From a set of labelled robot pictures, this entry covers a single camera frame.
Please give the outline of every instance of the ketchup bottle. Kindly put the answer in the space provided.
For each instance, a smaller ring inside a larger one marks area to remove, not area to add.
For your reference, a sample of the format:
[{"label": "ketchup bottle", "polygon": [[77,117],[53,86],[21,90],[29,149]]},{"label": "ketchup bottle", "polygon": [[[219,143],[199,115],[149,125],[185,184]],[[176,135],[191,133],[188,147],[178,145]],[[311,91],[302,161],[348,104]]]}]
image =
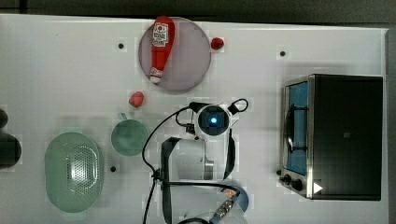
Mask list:
[{"label": "ketchup bottle", "polygon": [[175,24],[165,16],[157,17],[152,30],[150,81],[159,83],[163,69],[173,47],[175,39]]}]

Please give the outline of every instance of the oven window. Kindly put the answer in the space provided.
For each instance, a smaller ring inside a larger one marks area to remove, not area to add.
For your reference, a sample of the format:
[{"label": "oven window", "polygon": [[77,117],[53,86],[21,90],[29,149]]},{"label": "oven window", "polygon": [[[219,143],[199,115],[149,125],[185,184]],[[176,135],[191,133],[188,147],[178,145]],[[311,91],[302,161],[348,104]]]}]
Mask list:
[{"label": "oven window", "polygon": [[[289,86],[289,109],[308,107],[308,83]],[[306,175],[306,110],[294,110],[293,151],[288,150],[287,169]]]}]

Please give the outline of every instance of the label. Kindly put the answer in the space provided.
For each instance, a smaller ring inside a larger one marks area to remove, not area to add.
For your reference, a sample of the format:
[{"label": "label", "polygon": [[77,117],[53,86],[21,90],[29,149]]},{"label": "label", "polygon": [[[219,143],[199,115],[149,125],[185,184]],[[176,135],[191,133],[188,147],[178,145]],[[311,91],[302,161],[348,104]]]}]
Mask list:
[{"label": "label", "polygon": [[165,47],[169,42],[168,24],[156,22],[152,31],[152,45],[155,47]]},{"label": "label", "polygon": [[163,75],[163,71],[158,70],[158,69],[155,68],[155,67],[151,67],[151,71],[149,72],[149,75],[150,75],[151,77],[158,77],[158,78],[161,78],[161,76]]}]

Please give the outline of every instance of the oven knob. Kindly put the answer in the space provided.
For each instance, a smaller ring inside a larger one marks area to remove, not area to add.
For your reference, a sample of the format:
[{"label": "oven knob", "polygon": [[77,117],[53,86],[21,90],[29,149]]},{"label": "oven knob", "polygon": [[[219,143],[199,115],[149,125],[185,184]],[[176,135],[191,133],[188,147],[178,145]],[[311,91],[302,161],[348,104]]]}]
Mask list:
[{"label": "oven knob", "polygon": [[298,191],[303,189],[303,182],[301,181],[301,179],[292,180],[290,183],[291,186]]},{"label": "oven knob", "polygon": [[286,185],[289,185],[291,181],[291,177],[289,175],[284,175],[283,177],[280,177],[279,180],[285,183]]}]

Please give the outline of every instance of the white bottle cap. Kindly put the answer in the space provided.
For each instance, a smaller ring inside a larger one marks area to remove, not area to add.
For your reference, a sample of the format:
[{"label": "white bottle cap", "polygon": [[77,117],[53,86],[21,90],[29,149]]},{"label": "white bottle cap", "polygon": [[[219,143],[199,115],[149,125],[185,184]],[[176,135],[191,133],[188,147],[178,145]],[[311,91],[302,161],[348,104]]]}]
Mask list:
[{"label": "white bottle cap", "polygon": [[157,84],[157,83],[159,83],[161,81],[161,79],[159,77],[150,77],[149,81],[152,82],[152,83]]}]

